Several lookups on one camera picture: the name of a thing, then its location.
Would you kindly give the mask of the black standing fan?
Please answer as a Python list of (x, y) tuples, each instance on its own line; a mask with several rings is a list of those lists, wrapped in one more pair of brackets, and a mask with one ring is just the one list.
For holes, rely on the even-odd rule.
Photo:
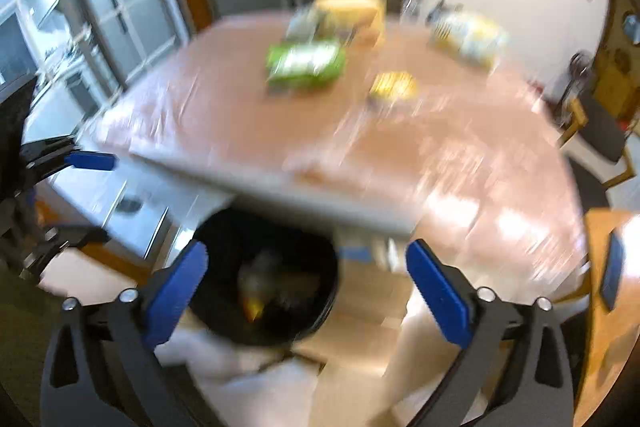
[(570, 100), (575, 98), (585, 89), (590, 90), (593, 84), (593, 55), (587, 51), (580, 50), (570, 59), (568, 64), (568, 83), (563, 91), (559, 103), (559, 116), (565, 119), (570, 113), (568, 106)]

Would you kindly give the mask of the black cushioned wooden chair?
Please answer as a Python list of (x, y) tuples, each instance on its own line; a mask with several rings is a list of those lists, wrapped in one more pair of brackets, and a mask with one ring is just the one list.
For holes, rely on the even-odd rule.
[(583, 93), (568, 102), (570, 123), (560, 135), (559, 147), (579, 134), (600, 156), (612, 164), (623, 161), (625, 170), (601, 183), (604, 191), (616, 187), (637, 176), (627, 138), (617, 121), (591, 95)]

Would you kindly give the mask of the yellow rabbit cardboard box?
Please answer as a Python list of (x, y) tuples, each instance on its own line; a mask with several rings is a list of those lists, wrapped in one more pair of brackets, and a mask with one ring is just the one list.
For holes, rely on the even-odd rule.
[(384, 40), (386, 0), (314, 0), (318, 37), (343, 46), (375, 48)]

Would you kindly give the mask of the green snack bag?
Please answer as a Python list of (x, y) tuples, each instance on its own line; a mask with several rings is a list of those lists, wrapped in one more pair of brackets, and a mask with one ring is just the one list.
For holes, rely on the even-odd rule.
[(346, 53), (338, 41), (282, 42), (266, 55), (267, 84), (286, 89), (329, 86), (342, 75)]

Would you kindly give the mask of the black trash bin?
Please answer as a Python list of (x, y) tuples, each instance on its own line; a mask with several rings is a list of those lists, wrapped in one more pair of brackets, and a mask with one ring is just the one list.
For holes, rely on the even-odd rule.
[(330, 236), (230, 206), (193, 238), (208, 268), (189, 308), (214, 334), (250, 347), (284, 347), (317, 332), (341, 282)]

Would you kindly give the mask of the black phone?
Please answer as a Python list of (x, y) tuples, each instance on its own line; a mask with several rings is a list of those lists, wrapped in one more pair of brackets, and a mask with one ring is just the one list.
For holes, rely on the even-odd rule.
[(611, 232), (608, 236), (608, 250), (606, 251), (603, 277), (600, 285), (600, 295), (608, 312), (612, 312), (616, 307), (625, 257), (626, 253), (622, 239), (617, 232)]

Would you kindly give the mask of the grey chair backrest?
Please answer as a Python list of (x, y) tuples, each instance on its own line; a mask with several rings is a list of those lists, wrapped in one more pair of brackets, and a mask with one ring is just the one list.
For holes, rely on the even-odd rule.
[(419, 223), (411, 207), (400, 207), (383, 199), (348, 195), (322, 185), (297, 182), (290, 174), (246, 167), (233, 162), (218, 162), (206, 167), (168, 150), (134, 144), (128, 156), (175, 176), (183, 176), (201, 185), (261, 202), (269, 207), (296, 210), (305, 216), (388, 235), (409, 236)]

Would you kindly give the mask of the gold butter packet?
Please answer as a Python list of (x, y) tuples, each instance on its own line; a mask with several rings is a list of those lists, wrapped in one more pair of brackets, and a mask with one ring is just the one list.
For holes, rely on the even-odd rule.
[(369, 90), (370, 98), (385, 102), (411, 100), (418, 92), (416, 78), (410, 72), (380, 72)]

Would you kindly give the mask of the floral tissue pack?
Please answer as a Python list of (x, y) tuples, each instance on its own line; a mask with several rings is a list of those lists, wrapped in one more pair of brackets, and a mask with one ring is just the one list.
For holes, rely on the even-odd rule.
[(490, 18), (468, 11), (448, 11), (431, 24), (432, 41), (455, 57), (491, 72), (509, 34)]

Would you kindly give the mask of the white pillow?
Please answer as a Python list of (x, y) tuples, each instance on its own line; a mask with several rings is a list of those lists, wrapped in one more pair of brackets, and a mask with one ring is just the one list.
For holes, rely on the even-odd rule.
[(154, 355), (185, 369), (227, 426), (307, 426), (320, 365), (280, 349), (230, 343), (207, 329), (176, 329)]

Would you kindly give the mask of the wooden cabinet with mirror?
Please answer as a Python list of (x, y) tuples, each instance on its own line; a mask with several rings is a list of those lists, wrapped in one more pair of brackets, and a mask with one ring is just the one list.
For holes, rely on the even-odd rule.
[(594, 97), (616, 120), (639, 113), (639, 5), (608, 0), (608, 15), (594, 58)]

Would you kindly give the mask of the white crumpled plastic bag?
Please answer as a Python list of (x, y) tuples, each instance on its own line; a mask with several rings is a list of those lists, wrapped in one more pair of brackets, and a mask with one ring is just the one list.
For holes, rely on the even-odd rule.
[(285, 40), (292, 42), (309, 42), (314, 40), (322, 22), (323, 13), (312, 5), (304, 6), (292, 16)]

